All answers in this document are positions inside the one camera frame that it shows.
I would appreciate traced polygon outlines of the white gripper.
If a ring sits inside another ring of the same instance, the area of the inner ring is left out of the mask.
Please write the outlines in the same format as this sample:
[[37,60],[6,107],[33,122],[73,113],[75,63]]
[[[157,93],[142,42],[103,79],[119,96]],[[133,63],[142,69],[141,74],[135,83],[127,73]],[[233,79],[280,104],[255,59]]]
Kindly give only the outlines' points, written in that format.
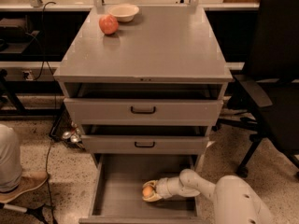
[[179,195],[182,184],[178,177],[164,177],[159,180],[150,180],[143,184],[144,187],[153,187],[156,193],[149,197],[143,197],[143,200],[148,203],[158,202],[161,199],[169,199],[173,196]]

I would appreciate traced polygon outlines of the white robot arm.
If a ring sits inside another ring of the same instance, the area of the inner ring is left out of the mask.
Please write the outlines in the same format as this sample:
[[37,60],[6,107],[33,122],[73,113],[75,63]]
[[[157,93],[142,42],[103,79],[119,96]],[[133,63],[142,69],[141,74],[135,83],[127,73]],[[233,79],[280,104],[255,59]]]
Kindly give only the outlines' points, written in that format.
[[243,179],[233,175],[211,183],[191,169],[178,176],[146,182],[142,199],[152,203],[173,196],[196,197],[203,194],[214,206],[215,224],[272,224],[269,208]]

